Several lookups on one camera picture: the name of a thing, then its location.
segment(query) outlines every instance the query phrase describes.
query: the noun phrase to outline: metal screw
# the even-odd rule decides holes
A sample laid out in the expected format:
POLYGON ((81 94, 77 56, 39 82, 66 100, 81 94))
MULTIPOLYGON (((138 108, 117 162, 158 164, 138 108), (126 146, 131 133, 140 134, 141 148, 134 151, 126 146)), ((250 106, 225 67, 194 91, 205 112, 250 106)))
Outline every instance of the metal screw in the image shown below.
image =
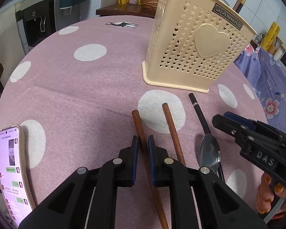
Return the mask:
POLYGON ((121 164, 122 162, 123 162, 123 160, 118 158, 118 157, 113 160, 114 164, 121 164))
POLYGON ((166 158, 166 159, 164 159, 164 163, 166 163, 166 164, 172 164, 172 163, 174 163, 174 160, 172 159, 172 158, 166 158))
POLYGON ((80 168, 77 169, 77 172, 79 174, 84 174, 84 173, 86 173, 86 168, 85 167, 80 167, 80 168))
POLYGON ((210 173, 210 169, 208 167, 201 167, 200 171, 203 174, 209 174, 210 173))

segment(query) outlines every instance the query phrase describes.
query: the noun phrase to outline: brown chopstick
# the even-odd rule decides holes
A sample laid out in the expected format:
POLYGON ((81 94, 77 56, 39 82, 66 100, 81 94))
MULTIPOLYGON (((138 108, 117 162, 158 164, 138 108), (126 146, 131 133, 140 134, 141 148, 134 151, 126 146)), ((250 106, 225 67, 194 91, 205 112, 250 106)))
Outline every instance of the brown chopstick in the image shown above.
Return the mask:
POLYGON ((185 160, 184 160, 184 156, 183 156, 183 152, 181 149, 181 145, 180 145, 180 141, 178 138, 178 134, 175 128, 175 124, 172 118, 172 114, 170 113, 170 108, 168 107, 167 103, 163 103, 162 104, 162 108, 163 108, 163 112, 166 118, 166 122, 168 124, 168 129, 170 130, 170 135, 172 137, 173 140, 173 144, 175 147, 175 151, 176 151, 176 155, 177 155, 177 159, 179 162, 181 162, 184 166, 186 166, 185 164, 185 160))
POLYGON ((145 170, 146 170, 150 190, 152 191, 153 199, 156 204, 156 209, 158 212, 160 223, 161 223, 162 229, 169 229, 167 219, 165 216, 165 212, 163 209, 163 205, 161 202, 159 190, 153 186, 153 182, 150 177, 149 153, 148 153, 146 138, 145 138, 145 134, 144 134, 143 126, 142 126, 142 121, 141 121, 138 110, 134 110, 132 112, 132 118, 133 118, 134 126, 136 127, 138 138, 139 138, 139 145, 140 145, 140 149, 141 149, 141 153, 143 157, 143 162, 145 165, 145 170))
POLYGON ((233 10, 236 11, 239 4, 240 4, 241 0, 237 0, 236 3, 234 4, 233 10))

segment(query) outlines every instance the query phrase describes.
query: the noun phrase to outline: polka dot tablecloth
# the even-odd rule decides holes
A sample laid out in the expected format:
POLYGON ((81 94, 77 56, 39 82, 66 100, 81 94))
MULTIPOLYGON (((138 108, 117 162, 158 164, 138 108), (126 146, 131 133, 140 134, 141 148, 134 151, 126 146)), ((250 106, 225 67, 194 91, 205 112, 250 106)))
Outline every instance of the polka dot tablecloth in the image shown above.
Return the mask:
MULTIPOLYGON (((188 167, 199 168, 203 129, 189 91, 147 85, 142 61, 153 19, 108 16, 64 28, 38 44, 18 65, 0 99, 0 129, 20 124, 26 135, 28 178, 36 204, 78 167, 101 167, 131 145, 138 109, 145 134, 177 158, 162 111, 167 102, 188 167)), ((227 184, 255 207, 262 171, 240 157, 240 147, 212 127, 212 117, 230 111, 266 122, 261 103, 235 65, 210 87, 195 93, 222 150, 227 184)), ((160 189, 170 223, 168 188, 160 189)), ((141 154, 132 188, 119 188, 116 228, 161 228, 141 154)))

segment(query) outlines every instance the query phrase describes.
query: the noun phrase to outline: yellow roll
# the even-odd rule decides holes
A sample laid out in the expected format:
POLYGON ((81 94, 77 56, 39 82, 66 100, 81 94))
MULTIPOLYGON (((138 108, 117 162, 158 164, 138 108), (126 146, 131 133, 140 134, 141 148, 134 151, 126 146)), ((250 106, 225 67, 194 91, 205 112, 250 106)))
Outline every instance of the yellow roll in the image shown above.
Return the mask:
POLYGON ((278 36, 280 32, 280 27, 277 23, 273 22, 271 27, 269 28, 266 36, 264 37, 263 41, 261 42, 261 47, 264 48, 266 51, 269 50, 273 41, 278 36))

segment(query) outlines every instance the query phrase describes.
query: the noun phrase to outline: spoon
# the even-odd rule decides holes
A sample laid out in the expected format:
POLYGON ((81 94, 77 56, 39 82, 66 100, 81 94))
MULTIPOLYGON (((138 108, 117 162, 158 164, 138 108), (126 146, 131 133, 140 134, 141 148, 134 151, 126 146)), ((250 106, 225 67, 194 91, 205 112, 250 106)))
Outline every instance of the spoon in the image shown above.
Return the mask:
POLYGON ((201 142, 198 154, 199 167, 206 166, 217 175, 217 169, 220 164, 221 154, 220 146, 215 137, 207 133, 201 142))

